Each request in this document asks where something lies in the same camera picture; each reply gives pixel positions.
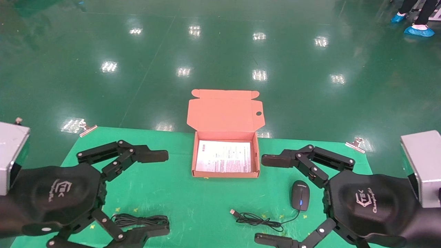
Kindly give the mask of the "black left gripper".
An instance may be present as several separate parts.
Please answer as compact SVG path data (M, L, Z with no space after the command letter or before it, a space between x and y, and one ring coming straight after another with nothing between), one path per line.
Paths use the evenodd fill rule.
M120 214L115 223L99 209L106 196L105 181L111 182L136 162L167 161L166 150L153 151L147 145L119 140L81 151L77 159L82 164L19 172L9 192L0 198L1 238L44 236L63 228L78 233L92 218L112 237L107 248L143 248L149 238L170 233L167 216ZM108 159L113 161L101 173L91 166Z

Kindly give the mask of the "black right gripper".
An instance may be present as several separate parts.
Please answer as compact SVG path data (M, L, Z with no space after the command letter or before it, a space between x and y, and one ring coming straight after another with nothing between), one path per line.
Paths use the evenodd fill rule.
M440 208L423 208L407 179L353 173L355 160L307 145L281 154L263 154L267 167L296 168L318 188L325 188L325 214L346 242L390 248L439 248ZM316 164L339 171L329 179Z

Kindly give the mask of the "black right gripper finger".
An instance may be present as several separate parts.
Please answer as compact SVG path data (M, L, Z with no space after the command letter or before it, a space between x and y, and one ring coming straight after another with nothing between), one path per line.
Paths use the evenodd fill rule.
M365 218L327 218L303 241L297 241L288 237L256 233L255 242L276 248L315 248L326 238L326 236L334 231L343 234L342 237L346 239L346 241L352 239L353 245L357 248L365 248L366 241L362 241L364 233L364 231L362 231L362 226L365 225Z

